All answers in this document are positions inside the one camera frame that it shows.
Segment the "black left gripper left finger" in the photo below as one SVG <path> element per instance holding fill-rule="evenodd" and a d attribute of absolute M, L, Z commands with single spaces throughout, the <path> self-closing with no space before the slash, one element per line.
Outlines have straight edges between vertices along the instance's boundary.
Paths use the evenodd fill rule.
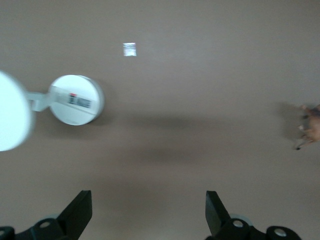
<path fill-rule="evenodd" d="M 77 240 L 92 218 L 92 192 L 82 190 L 56 218 L 45 218 L 16 233 L 11 226 L 0 228 L 2 240 Z"/>

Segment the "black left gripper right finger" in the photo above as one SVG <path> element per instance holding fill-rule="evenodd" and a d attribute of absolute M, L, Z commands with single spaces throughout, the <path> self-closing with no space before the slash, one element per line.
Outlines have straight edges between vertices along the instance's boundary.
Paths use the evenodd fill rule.
<path fill-rule="evenodd" d="M 266 232 L 257 230 L 248 221 L 232 217 L 216 191 L 207 191 L 205 218 L 211 235 L 208 240 L 299 240 L 300 236 L 283 226 L 270 226 Z"/>

